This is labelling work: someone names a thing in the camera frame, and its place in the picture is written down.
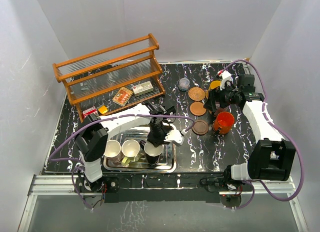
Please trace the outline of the black white mug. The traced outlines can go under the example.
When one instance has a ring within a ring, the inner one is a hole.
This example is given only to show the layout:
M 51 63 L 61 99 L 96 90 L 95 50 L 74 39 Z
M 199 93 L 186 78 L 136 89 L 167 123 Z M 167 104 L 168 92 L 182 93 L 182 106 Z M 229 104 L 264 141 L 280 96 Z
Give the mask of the black white mug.
M 159 162 L 160 156 L 163 152 L 163 145 L 155 147 L 149 141 L 140 141 L 140 146 L 144 151 L 146 161 L 151 165 L 156 165 Z

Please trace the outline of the purple mug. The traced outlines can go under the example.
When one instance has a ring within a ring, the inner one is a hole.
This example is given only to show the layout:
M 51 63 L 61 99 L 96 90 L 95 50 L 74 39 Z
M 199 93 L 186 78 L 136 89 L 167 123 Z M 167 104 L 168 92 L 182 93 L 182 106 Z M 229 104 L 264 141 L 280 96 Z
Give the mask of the purple mug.
M 225 107 L 225 108 L 217 107 L 215 111 L 212 111 L 211 115 L 216 117 L 218 114 L 220 114 L 221 112 L 226 112 L 228 109 L 229 107 Z

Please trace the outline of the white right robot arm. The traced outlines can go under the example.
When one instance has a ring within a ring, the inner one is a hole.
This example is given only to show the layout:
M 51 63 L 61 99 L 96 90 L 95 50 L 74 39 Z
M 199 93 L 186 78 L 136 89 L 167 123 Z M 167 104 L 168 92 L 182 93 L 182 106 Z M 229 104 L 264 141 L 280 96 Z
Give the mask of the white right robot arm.
M 296 149 L 273 127 L 264 95 L 256 92 L 254 75 L 240 75 L 237 86 L 233 85 L 232 75 L 226 70 L 219 71 L 217 77 L 219 86 L 209 90 L 205 109 L 216 113 L 230 105 L 238 106 L 255 138 L 255 147 L 248 161 L 227 166 L 223 173 L 223 186 L 233 191 L 244 180 L 286 181 Z

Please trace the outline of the orange-red mug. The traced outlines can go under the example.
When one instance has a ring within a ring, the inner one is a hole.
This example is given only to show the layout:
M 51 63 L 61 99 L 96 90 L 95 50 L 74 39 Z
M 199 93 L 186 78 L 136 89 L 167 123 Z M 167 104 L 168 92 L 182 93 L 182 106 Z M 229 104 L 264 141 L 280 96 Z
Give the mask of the orange-red mug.
M 231 130 L 234 123 L 235 118 L 231 113 L 221 112 L 217 115 L 212 125 L 212 129 L 215 134 L 225 135 Z

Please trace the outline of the woven rattan coaster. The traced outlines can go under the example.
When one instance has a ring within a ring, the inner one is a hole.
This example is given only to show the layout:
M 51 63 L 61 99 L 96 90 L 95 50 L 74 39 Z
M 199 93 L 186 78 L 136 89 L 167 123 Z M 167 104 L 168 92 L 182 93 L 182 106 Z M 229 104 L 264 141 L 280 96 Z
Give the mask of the woven rattan coaster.
M 188 96 L 193 101 L 202 101 L 205 98 L 205 91 L 199 87 L 193 87 L 188 91 Z

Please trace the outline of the dark wooden coaster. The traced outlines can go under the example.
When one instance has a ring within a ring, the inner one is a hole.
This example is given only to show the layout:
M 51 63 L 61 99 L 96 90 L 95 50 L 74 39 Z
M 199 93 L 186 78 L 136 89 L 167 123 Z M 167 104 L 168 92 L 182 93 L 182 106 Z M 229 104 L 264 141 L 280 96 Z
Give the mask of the dark wooden coaster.
M 197 135 L 205 135 L 209 131 L 209 125 L 204 120 L 196 120 L 192 127 L 192 131 Z

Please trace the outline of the yellow mug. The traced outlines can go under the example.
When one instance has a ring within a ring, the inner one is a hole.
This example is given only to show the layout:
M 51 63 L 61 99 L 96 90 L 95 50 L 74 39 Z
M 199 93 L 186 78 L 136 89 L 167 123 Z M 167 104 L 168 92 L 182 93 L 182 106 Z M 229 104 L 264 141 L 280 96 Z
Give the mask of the yellow mug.
M 220 91 L 221 81 L 215 80 L 210 83 L 209 89 L 205 92 L 206 99 L 216 98 Z

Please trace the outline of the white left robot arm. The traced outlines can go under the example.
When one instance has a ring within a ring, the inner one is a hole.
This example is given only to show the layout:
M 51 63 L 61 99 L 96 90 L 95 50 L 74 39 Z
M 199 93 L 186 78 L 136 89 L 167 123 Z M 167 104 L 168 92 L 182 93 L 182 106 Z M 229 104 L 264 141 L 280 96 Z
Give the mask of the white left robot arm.
M 74 136 L 84 166 L 83 184 L 93 192 L 103 187 L 101 157 L 107 155 L 107 142 L 128 129 L 148 125 L 150 132 L 147 141 L 155 148 L 169 143 L 182 145 L 183 134 L 167 121 L 167 118 L 175 118 L 175 113 L 174 106 L 156 106 L 147 100 L 113 115 L 88 115 Z

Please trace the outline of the light wooden coaster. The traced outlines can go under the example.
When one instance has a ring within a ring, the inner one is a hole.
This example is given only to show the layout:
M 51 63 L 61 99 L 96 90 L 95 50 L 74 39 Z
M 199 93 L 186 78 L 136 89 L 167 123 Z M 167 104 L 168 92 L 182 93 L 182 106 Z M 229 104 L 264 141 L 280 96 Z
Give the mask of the light wooden coaster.
M 190 112 L 194 116 L 203 116 L 206 114 L 207 110 L 204 108 L 204 104 L 202 102 L 194 102 L 190 105 Z

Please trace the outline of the green handled white mug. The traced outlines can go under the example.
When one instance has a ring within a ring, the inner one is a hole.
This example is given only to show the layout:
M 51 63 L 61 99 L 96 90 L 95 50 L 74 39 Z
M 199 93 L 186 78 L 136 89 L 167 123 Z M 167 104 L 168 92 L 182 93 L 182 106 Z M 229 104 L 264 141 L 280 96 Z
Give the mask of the green handled white mug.
M 123 166 L 128 166 L 130 162 L 137 162 L 141 157 L 140 149 L 138 141 L 133 139 L 126 140 L 121 146 L 123 153 L 121 164 Z

